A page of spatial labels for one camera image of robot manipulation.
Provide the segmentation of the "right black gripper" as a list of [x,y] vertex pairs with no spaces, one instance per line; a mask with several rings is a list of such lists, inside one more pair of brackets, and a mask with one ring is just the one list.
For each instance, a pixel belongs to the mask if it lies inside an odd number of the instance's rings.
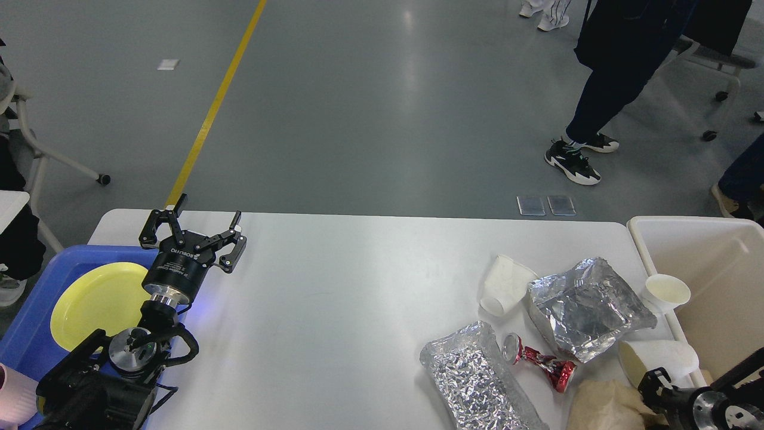
[[668,429],[716,429],[714,404],[717,395],[710,388],[677,389],[665,367],[648,370],[637,390],[642,403],[663,413]]

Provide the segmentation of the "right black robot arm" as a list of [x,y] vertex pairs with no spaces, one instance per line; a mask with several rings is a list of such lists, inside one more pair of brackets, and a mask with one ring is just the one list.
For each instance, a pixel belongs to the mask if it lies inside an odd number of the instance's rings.
[[646,372],[637,390],[642,402],[662,414],[655,429],[762,429],[763,349],[759,348],[710,386],[679,388],[665,368]]

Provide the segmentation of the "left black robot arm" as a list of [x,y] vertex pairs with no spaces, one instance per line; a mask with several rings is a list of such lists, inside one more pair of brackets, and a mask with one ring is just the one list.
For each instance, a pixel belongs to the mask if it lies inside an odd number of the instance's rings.
[[232,273],[247,246],[241,212],[229,227],[205,236],[180,226],[187,195],[151,211],[141,248],[158,250],[141,286],[149,294],[141,318],[109,336],[98,328],[60,360],[36,387],[38,429],[140,429],[177,392],[157,398],[164,370],[191,362],[199,343],[180,321],[178,306],[193,307],[208,270]]

